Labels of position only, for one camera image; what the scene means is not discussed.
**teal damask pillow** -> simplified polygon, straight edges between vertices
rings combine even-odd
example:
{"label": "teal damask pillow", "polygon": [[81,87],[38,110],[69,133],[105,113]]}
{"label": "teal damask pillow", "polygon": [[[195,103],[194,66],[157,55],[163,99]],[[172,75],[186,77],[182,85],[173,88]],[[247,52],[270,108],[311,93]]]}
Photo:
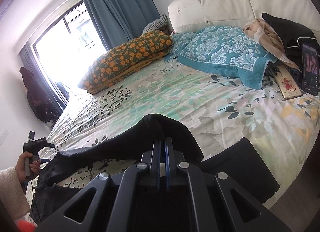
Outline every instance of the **teal damask pillow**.
{"label": "teal damask pillow", "polygon": [[171,35],[172,45],[170,49],[170,59],[174,59],[192,41],[195,33],[176,33]]}
{"label": "teal damask pillow", "polygon": [[265,69],[277,58],[239,27],[209,26],[196,33],[177,60],[196,70],[240,78],[244,85],[261,90]]}

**window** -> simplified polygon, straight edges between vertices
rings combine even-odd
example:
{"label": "window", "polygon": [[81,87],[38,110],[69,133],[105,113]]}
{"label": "window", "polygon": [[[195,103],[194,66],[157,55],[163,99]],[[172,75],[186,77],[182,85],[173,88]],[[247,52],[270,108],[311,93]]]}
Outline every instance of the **window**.
{"label": "window", "polygon": [[75,95],[88,67],[106,53],[83,2],[57,19],[33,48],[48,77]]}

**curtain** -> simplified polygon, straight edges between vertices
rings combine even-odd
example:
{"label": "curtain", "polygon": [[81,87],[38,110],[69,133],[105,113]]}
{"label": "curtain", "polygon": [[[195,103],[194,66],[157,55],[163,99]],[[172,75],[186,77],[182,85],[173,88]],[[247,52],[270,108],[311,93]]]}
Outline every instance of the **curtain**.
{"label": "curtain", "polygon": [[34,74],[38,83],[44,89],[48,98],[51,100],[54,108],[57,110],[60,116],[63,110],[66,108],[68,102],[65,99],[65,97],[61,94],[56,84],[52,82],[49,78],[46,79],[46,77],[40,69],[38,62],[36,61],[36,58],[32,53],[30,45],[26,44],[20,51],[19,55],[21,57],[23,66]]}
{"label": "curtain", "polygon": [[159,19],[153,0],[83,0],[106,50],[142,34]]}

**pillow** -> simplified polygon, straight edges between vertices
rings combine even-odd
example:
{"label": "pillow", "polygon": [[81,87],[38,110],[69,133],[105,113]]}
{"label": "pillow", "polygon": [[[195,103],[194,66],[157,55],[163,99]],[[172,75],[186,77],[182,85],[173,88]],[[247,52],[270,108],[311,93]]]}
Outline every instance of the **pillow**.
{"label": "pillow", "polygon": [[209,26],[196,33],[177,60],[204,72],[238,77],[244,85],[260,90],[268,63],[277,58],[239,27]]}
{"label": "pillow", "polygon": [[142,34],[158,30],[162,26],[167,25],[168,23],[168,18],[166,15],[161,15],[160,19],[156,19],[153,22],[149,23],[144,29]]}
{"label": "pillow", "polygon": [[96,94],[169,53],[172,40],[152,31],[121,44],[95,60],[78,87]]}
{"label": "pillow", "polygon": [[170,59],[174,59],[191,42],[195,33],[176,33],[171,35],[172,46],[170,49]]}
{"label": "pillow", "polygon": [[270,14],[263,13],[262,18],[279,35],[283,42],[286,56],[292,60],[302,70],[302,43],[306,43],[320,52],[320,46],[314,33],[306,26],[293,21],[273,17]]}

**beige tufted headboard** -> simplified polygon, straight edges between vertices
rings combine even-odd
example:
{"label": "beige tufted headboard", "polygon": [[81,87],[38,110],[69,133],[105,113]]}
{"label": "beige tufted headboard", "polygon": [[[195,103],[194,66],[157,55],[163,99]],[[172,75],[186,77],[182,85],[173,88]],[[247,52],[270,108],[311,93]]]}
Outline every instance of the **beige tufted headboard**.
{"label": "beige tufted headboard", "polygon": [[265,12],[305,25],[320,43],[320,14],[311,0],[175,0],[168,11],[177,33],[210,25],[243,27]]}

